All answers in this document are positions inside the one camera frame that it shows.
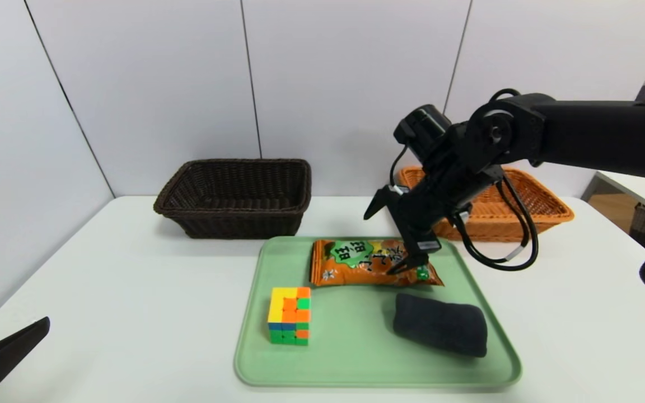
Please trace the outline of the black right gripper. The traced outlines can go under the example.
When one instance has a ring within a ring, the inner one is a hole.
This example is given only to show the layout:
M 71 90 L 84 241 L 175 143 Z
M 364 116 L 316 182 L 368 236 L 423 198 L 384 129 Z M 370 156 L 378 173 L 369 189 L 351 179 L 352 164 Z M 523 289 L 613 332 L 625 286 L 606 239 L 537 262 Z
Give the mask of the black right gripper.
M 441 249 L 433 226 L 442 219 L 455 219 L 468 211 L 473 199 L 473 180 L 465 172 L 423 176 L 416 186 L 403 191 L 395 174 L 378 189 L 363 219 L 371 219 L 385 208 L 409 253 L 390 254 L 392 267 L 386 275 L 397 275 L 428 264 L 428 253 Z

